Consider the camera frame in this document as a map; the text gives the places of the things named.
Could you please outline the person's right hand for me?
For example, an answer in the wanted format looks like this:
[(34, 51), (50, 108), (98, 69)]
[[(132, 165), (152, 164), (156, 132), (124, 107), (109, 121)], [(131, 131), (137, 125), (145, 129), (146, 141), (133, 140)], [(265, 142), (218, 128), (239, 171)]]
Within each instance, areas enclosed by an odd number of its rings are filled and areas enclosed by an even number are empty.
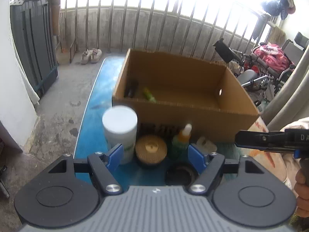
[(297, 194), (297, 209), (296, 213), (302, 218), (309, 216), (309, 187), (306, 185), (306, 178), (302, 170), (298, 170), (295, 176), (296, 184), (294, 190)]

